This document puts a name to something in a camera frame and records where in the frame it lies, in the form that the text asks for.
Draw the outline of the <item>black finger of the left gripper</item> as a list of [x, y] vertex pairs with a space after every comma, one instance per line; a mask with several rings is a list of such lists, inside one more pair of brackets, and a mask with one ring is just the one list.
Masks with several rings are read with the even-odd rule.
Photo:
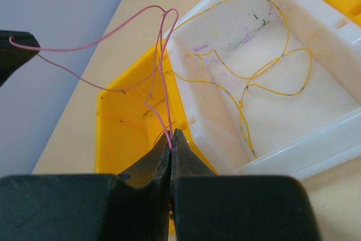
[[27, 50], [16, 47], [9, 42], [30, 47], [40, 47], [40, 44], [29, 32], [1, 30], [1, 86], [22, 65], [31, 60], [39, 50]]

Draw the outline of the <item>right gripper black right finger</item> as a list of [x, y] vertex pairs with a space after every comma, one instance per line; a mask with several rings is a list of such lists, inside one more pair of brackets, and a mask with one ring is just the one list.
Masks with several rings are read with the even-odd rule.
[[171, 206], [178, 240], [321, 240], [307, 193], [290, 176], [215, 174], [174, 131]]

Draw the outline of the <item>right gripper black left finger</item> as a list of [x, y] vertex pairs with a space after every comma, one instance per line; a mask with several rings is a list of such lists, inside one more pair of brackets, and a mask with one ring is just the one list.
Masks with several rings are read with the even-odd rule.
[[167, 240], [165, 136], [119, 174], [1, 178], [2, 240]]

